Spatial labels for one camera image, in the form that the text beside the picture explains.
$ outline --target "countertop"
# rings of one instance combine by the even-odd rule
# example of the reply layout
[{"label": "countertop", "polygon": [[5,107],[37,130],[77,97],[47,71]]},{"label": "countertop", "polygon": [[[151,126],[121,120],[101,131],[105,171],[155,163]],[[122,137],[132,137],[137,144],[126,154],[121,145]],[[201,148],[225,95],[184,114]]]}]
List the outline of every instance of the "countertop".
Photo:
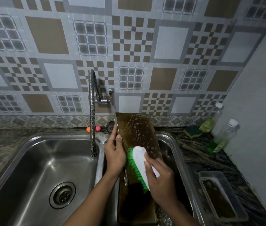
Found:
[{"label": "countertop", "polygon": [[[184,128],[155,128],[165,131],[175,138],[182,150],[200,200],[206,212],[207,218],[212,225],[266,225],[266,210],[250,189],[239,170],[231,162],[224,151],[218,154],[210,154],[206,151],[206,145],[212,139],[211,134],[203,134],[200,137],[189,139],[183,133]],[[34,129],[0,129],[0,171],[11,159],[16,150],[31,136],[38,133],[72,133],[81,134],[86,132],[83,128],[59,129],[59,128],[34,128]],[[243,223],[223,223],[215,219],[210,206],[203,194],[199,183],[200,171],[222,171],[232,186],[235,194],[249,215],[249,221]]]}]

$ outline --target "white bottle cap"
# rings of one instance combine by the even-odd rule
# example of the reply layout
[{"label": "white bottle cap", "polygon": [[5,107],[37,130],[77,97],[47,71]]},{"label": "white bottle cap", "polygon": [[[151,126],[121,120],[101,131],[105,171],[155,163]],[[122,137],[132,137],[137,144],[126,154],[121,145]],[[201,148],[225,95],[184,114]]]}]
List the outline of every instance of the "white bottle cap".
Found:
[{"label": "white bottle cap", "polygon": [[239,123],[236,121],[236,120],[234,120],[234,119],[231,119],[230,121],[229,121],[229,126],[231,126],[231,127],[235,127],[235,126],[237,126]]},{"label": "white bottle cap", "polygon": [[215,103],[215,106],[216,106],[217,108],[222,108],[222,107],[223,107],[223,104],[220,103],[220,102],[217,102],[217,103]]}]

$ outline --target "sink drain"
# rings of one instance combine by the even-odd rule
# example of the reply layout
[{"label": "sink drain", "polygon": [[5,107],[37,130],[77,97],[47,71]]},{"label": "sink drain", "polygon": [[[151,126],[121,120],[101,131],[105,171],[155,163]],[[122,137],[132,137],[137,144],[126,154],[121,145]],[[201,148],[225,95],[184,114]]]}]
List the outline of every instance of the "sink drain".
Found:
[{"label": "sink drain", "polygon": [[75,194],[76,188],[72,182],[60,183],[51,192],[49,204],[54,209],[62,209],[73,200]]}]

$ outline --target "dish soap bottle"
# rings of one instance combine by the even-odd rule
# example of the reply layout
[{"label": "dish soap bottle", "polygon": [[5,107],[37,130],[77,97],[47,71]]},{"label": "dish soap bottle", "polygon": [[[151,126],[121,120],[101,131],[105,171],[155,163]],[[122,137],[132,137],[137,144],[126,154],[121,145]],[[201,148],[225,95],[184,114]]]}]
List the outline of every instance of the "dish soap bottle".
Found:
[{"label": "dish soap bottle", "polygon": [[238,124],[236,120],[231,119],[228,124],[223,125],[219,133],[208,144],[207,150],[210,153],[217,153],[224,148],[235,137]]},{"label": "dish soap bottle", "polygon": [[210,132],[213,128],[215,123],[218,121],[219,117],[222,115],[222,110],[221,108],[223,107],[223,104],[220,102],[215,103],[214,107],[210,110],[209,113],[209,119],[207,119],[200,127],[199,129],[202,132],[208,133]]}]

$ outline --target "faucet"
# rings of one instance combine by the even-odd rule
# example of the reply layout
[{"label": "faucet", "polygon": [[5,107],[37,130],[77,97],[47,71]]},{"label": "faucet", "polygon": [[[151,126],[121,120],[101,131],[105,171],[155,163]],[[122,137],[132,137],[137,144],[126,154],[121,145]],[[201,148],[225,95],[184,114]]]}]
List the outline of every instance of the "faucet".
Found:
[{"label": "faucet", "polygon": [[[97,150],[95,147],[95,107],[94,103],[108,104],[110,100],[104,97],[99,90],[97,85],[97,79],[93,69],[88,71],[88,84],[89,84],[89,97],[90,97],[90,144],[91,144],[91,157],[97,156]],[[109,90],[109,96],[111,98],[113,91]]]}]

